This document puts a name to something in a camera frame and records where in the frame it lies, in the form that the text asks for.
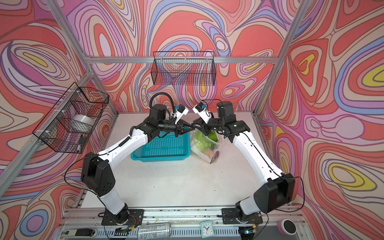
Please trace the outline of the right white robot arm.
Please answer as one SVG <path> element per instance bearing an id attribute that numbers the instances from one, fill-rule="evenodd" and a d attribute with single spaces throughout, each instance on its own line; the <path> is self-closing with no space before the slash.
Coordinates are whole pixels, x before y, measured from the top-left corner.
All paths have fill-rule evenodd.
<path id="1" fill-rule="evenodd" d="M 198 126 L 206 136 L 215 131 L 229 139 L 241 151 L 256 173 L 260 187 L 252 196 L 237 203 L 240 213 L 267 214 L 291 202 L 296 184 L 295 177 L 292 174 L 285 174 L 267 156 L 255 140 L 250 127 L 243 120 L 237 120 L 231 102 L 217 103 L 217 110 L 216 118 L 204 103 L 199 102 L 193 107 L 193 111 L 200 117 L 193 121 L 193 125 Z"/>

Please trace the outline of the clear zip top bag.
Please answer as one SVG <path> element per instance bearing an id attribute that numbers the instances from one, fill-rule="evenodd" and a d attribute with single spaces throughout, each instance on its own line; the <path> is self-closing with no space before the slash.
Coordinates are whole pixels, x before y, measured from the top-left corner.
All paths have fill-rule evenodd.
<path id="1" fill-rule="evenodd" d="M 210 131 L 206 136 L 199 130 L 191 133 L 191 152 L 208 164 L 213 164 L 220 156 L 221 143 L 218 134 Z"/>

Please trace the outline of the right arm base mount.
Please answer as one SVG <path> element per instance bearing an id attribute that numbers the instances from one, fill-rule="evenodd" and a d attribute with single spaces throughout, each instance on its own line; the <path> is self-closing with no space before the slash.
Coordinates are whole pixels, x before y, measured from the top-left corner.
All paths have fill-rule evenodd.
<path id="1" fill-rule="evenodd" d="M 247 215 L 242 211 L 240 203 L 236 203 L 231 208 L 222 208 L 221 213 L 217 217 L 221 218 L 225 225 L 252 224 L 258 226 L 263 223 L 260 212 Z"/>

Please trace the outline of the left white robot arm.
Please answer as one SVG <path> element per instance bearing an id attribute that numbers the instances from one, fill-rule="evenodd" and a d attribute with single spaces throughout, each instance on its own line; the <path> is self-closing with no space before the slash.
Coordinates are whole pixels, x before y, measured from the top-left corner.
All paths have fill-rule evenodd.
<path id="1" fill-rule="evenodd" d="M 119 196 L 115 184 L 114 169 L 136 149 L 160 136 L 161 132 L 173 133 L 176 137 L 193 130 L 182 120 L 189 110 L 180 105 L 175 107 L 170 118 L 166 117 L 167 107 L 156 104 L 142 123 L 133 126 L 130 133 L 116 144 L 97 153 L 89 153 L 84 158 L 81 181 L 95 192 L 106 210 L 115 218 L 128 218 L 128 207 Z"/>

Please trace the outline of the purple red onion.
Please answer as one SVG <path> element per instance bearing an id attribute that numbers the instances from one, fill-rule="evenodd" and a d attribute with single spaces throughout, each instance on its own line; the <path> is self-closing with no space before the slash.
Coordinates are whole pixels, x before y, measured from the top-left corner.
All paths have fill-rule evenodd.
<path id="1" fill-rule="evenodd" d="M 216 151 L 212 156 L 212 162 L 215 162 L 220 156 L 220 152 Z"/>

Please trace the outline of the green lettuce leaf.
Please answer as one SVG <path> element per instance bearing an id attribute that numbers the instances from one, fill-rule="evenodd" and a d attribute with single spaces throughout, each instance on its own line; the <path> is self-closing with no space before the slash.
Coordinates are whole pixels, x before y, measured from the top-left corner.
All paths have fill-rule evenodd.
<path id="1" fill-rule="evenodd" d="M 219 142 L 216 132 L 211 131 L 208 136 L 205 136 L 201 131 L 195 131 L 194 141 L 197 148 L 203 152 L 208 149 L 214 148 Z"/>

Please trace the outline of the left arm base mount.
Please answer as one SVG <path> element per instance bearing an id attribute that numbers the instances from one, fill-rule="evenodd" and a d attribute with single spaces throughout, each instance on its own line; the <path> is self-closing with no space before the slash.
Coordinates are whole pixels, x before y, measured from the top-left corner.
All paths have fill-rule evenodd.
<path id="1" fill-rule="evenodd" d="M 112 214 L 107 208 L 103 214 L 103 226 L 131 226 L 137 227 L 142 224 L 144 217 L 144 209 L 130 209 L 125 205 L 123 209 Z"/>

